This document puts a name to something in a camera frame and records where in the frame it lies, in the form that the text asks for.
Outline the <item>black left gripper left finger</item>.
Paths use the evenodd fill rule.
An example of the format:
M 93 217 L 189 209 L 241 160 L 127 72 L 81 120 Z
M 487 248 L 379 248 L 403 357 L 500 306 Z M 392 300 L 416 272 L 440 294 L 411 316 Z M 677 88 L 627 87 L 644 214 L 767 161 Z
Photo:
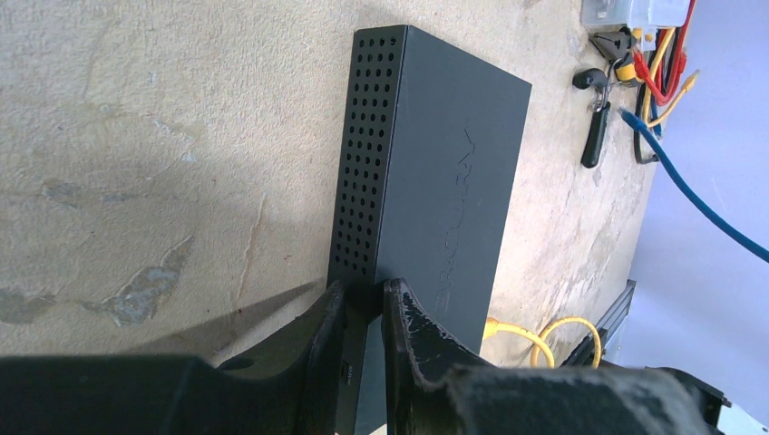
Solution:
M 331 434 L 344 291 L 212 366 L 192 355 L 7 357 L 4 434 Z

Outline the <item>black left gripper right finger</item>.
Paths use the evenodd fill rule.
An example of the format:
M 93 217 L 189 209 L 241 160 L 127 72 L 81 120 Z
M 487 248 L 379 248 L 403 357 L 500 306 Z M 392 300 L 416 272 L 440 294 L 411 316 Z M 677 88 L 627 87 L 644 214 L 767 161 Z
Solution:
M 710 434 L 690 390 L 659 369 L 503 369 L 423 311 L 402 278 L 384 284 L 392 434 Z

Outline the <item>black network switch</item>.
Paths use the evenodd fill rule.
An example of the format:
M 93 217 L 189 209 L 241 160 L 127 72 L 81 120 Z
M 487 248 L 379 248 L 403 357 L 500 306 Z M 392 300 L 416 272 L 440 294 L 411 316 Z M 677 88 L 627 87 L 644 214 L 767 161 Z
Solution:
M 531 91 L 415 26 L 355 32 L 327 272 L 346 290 L 338 433 L 386 421 L 384 281 L 480 349 Z

